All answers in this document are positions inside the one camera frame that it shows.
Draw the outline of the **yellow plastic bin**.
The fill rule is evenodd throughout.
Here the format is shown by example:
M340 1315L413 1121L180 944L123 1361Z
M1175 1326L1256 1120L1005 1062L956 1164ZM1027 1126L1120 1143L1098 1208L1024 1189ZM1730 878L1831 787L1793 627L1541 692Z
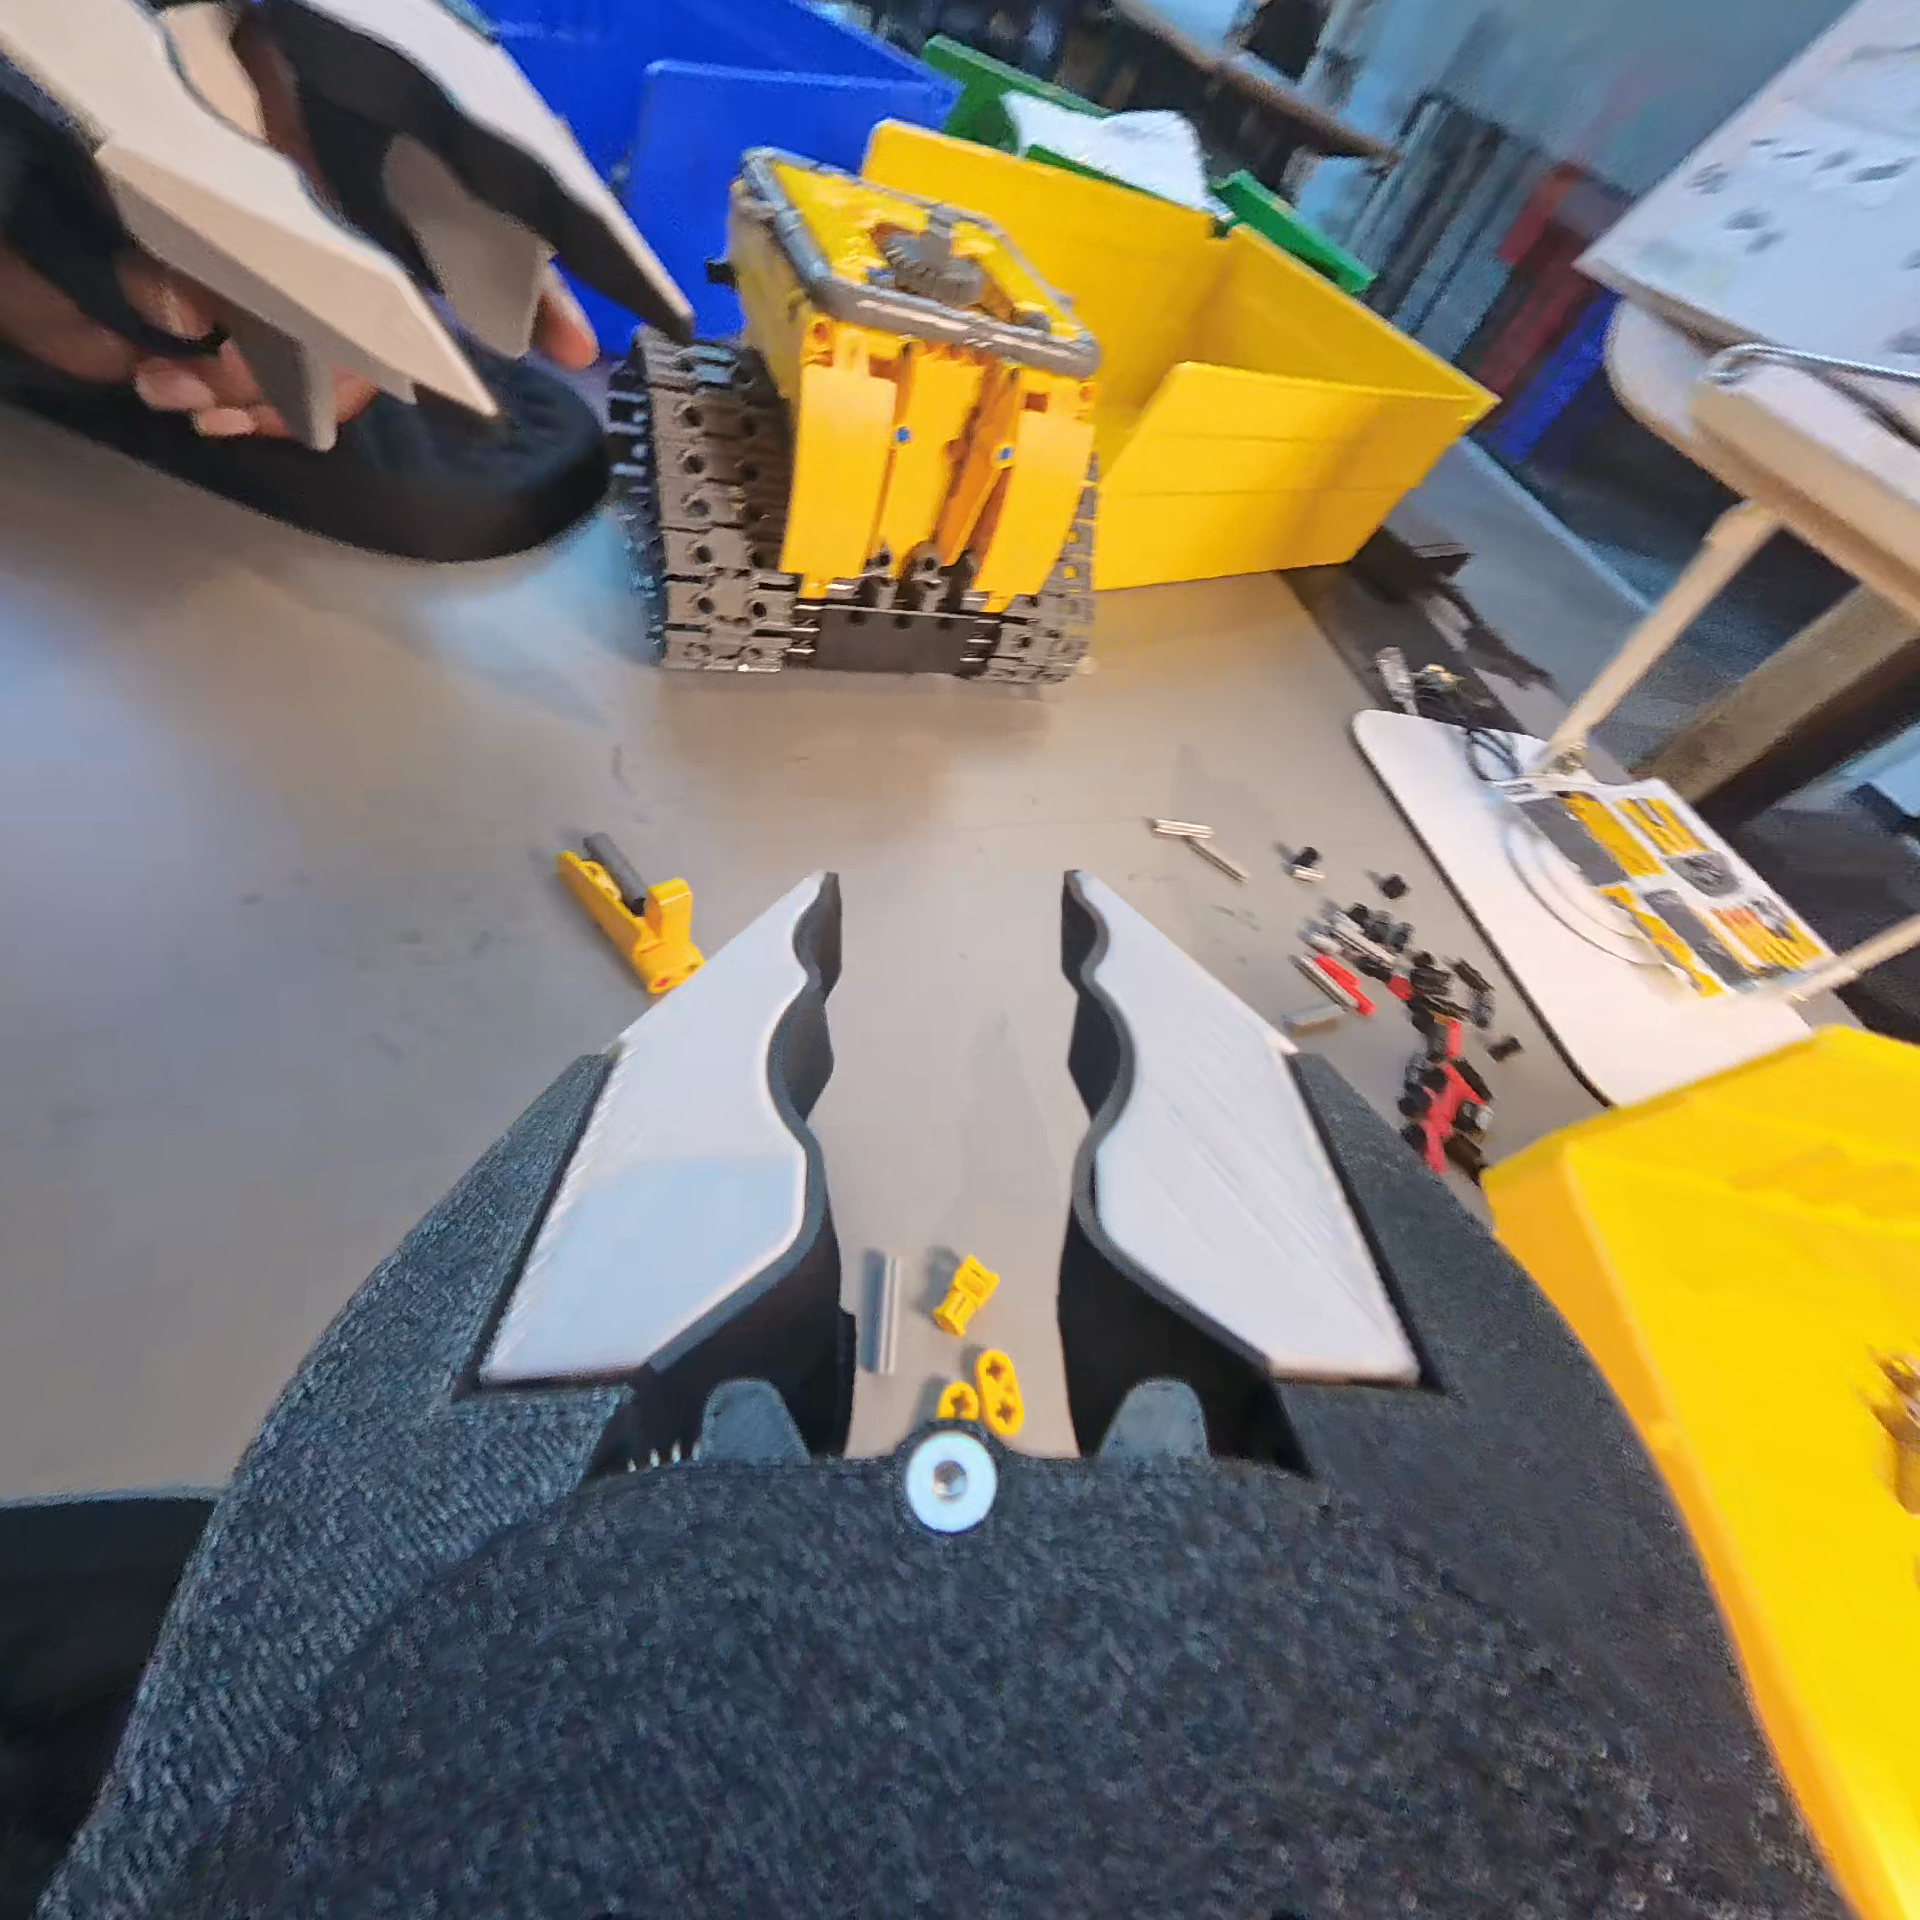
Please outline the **yellow plastic bin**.
M1917 1049L1852 1025L1546 1136L1482 1180L1667 1478L1767 1739L1861 1916L1917 1912Z
M864 179L983 214L1100 344L1100 591L1356 558L1497 395L1251 225L883 121Z

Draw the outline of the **pile of small brick parts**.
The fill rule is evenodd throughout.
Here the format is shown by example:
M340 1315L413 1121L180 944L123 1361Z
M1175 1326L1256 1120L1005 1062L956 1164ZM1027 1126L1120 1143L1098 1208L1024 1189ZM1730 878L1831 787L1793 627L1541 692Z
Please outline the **pile of small brick parts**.
M1437 1176L1479 1185L1490 1165L1497 1094L1488 1065L1521 1044L1492 1033L1497 996L1488 974L1418 944L1394 912L1401 875L1377 878L1379 902L1323 897L1300 925L1296 969L1356 1020L1397 1007L1410 1030L1400 1080L1400 1136Z

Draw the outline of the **grey desk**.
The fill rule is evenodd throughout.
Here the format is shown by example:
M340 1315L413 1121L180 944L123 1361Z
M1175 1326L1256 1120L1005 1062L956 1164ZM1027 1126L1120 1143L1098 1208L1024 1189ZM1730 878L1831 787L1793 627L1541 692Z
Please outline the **grey desk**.
M1032 1449L1087 1126L1061 891L1088 871L1275 1023L1315 902L1401 875L1497 992L1492 1151L1596 1113L1352 737L1280 576L1100 605L1061 687L682 675L617 531L503 566L299 539L5 420L5 1499L225 1481L389 1251L648 999L564 897L609 832L728 947L843 888L815 1113L872 1251L1002 1287ZM1211 824L1236 884L1151 819Z

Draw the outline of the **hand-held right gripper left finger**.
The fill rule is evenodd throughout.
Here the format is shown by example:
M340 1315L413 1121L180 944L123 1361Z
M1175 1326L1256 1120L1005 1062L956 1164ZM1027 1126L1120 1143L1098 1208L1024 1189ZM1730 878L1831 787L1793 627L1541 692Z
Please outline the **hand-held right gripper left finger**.
M810 1118L841 937L841 880L807 875L619 1035L484 1385L666 1379L752 1320L768 1375L836 1365L843 1272Z

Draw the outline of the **person's left hand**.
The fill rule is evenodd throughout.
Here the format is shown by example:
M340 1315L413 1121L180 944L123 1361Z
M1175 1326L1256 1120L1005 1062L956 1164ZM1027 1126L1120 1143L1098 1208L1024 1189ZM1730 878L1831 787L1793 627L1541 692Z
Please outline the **person's left hand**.
M191 281L135 257L119 269L132 309L169 339L196 340L212 331L212 305ZM31 361L96 385L125 388L160 416L178 416L205 439L289 441L291 424L268 401L244 355L146 351L123 334L87 318L63 289L2 243L2 339ZM586 311L556 269L545 272L535 311L535 351L557 367L583 372L596 357ZM337 422L364 414L379 385L344 367L330 377Z

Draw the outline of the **stack of coloured crates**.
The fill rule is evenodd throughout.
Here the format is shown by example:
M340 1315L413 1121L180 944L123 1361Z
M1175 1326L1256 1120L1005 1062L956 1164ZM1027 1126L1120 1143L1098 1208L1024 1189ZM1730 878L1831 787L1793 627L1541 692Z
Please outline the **stack of coloured crates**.
M1619 188L1572 159L1555 159L1497 243L1505 278L1461 365L1497 395L1474 439L1509 470L1546 448L1601 375L1619 294L1586 275L1580 257L1624 206Z

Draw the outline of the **wooden booklet stand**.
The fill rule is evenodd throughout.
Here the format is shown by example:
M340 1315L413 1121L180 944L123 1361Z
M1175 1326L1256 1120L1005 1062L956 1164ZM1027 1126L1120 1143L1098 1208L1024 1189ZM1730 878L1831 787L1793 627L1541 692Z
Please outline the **wooden booklet stand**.
M1852 589L1636 764L1715 824L1743 828L1915 724L1915 372L1769 342L1712 350L1636 304L1607 328L1625 412L1736 501L1548 734L1543 764L1584 760L1601 721L1762 545L1793 536Z

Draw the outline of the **white plastic bag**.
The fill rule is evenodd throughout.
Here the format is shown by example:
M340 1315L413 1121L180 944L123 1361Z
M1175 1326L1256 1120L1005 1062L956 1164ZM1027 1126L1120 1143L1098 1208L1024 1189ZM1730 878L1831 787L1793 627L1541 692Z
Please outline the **white plastic bag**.
M1016 92L1002 99L1002 107L1023 158L1127 185L1209 216L1220 212L1201 135L1177 112L1076 112Z

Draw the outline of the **yellow tracked brick vehicle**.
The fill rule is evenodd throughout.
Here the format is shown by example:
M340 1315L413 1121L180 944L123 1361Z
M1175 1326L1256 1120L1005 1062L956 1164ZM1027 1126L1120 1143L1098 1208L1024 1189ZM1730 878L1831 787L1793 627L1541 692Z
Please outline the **yellow tracked brick vehicle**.
M609 383L644 637L688 675L1073 681L1093 630L1100 348L983 212L740 156L735 339L640 327Z

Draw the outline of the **green plastic bin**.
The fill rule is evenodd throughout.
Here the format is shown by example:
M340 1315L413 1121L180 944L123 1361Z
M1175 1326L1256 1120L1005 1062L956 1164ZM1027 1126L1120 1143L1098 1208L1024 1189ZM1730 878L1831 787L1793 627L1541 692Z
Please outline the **green plastic bin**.
M1036 80L1023 69L999 62L992 54L983 54L959 39L935 33L923 40L920 57L935 72L959 83L960 86L956 105L944 118L946 135L970 139L996 152L1020 158L1016 152L1010 118L1002 107L1002 99L1010 92L1034 93L1076 112L1111 112L1093 105L1079 93L1067 92L1065 86ZM1216 203L1220 206L1220 212L1211 214L1213 225L1220 233L1236 225L1252 229L1283 252L1317 269L1323 278L1352 297L1363 297L1375 287L1377 272L1368 262L1319 231L1300 214L1300 209L1296 209L1296 206L1285 201L1280 191L1259 183L1256 173L1245 169L1218 173L1207 163L1207 175L1211 180Z

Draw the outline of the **yellow brick piece grey axle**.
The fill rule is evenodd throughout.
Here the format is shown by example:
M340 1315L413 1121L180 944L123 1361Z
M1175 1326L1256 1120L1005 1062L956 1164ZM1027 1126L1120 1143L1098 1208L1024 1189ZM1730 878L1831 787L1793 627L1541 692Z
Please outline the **yellow brick piece grey axle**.
M557 852L560 883L587 921L651 995L667 995L704 969L692 942L692 891L687 880L648 883L612 836L591 832Z

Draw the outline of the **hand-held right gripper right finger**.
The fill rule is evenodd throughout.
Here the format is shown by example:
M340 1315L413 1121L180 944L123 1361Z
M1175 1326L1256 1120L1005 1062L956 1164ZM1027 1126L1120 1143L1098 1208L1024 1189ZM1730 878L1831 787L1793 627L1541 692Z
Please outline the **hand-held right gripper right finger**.
M1420 1383L1299 1049L1091 873L1063 878L1063 972L1093 1020L1091 1243L1268 1381Z

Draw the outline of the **white round stand base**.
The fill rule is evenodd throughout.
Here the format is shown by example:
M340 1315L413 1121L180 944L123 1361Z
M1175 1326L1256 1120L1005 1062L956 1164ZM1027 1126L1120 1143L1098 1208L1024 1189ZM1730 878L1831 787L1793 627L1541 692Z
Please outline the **white round stand base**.
M1808 1040L1755 992L1691 992L1629 921L1471 768L1461 732L1365 708L1352 737L1575 1079L1629 1107Z

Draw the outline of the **blue plastic bin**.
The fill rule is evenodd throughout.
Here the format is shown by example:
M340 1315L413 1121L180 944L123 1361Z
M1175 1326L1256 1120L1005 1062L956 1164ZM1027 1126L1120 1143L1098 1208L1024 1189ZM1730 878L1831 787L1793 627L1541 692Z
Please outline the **blue plastic bin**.
M691 299L700 340L740 328L709 281L739 158L783 149L858 173L880 121L943 127L960 85L797 1L483 1Z

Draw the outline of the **instruction booklet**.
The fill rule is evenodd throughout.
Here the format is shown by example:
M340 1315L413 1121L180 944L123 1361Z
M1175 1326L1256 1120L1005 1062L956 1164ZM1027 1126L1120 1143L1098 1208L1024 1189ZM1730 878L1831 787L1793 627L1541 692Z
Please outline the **instruction booklet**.
M1917 365L1917 5L1861 1L1577 267L1717 344Z

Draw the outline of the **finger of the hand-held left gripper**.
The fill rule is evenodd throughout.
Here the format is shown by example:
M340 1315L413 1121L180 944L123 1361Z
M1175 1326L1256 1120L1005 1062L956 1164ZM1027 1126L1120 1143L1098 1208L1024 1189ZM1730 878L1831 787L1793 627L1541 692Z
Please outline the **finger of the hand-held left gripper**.
M51 107L130 244L212 294L265 401L295 439L331 448L335 371L404 401L419 388L492 419L490 385L404 267L324 206L306 173L212 102L144 5L2 8L5 71Z
M301 1L301 115L346 219L483 348L532 348L552 264L692 340L682 286L479 13Z

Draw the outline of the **sticker sheet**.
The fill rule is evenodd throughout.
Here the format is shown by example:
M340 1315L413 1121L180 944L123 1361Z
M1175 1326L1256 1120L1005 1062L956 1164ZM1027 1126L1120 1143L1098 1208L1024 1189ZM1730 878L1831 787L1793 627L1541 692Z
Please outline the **sticker sheet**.
M1564 883L1584 933L1715 1001L1808 976L1833 948L1663 781L1525 774L1495 783L1525 824L1532 878Z

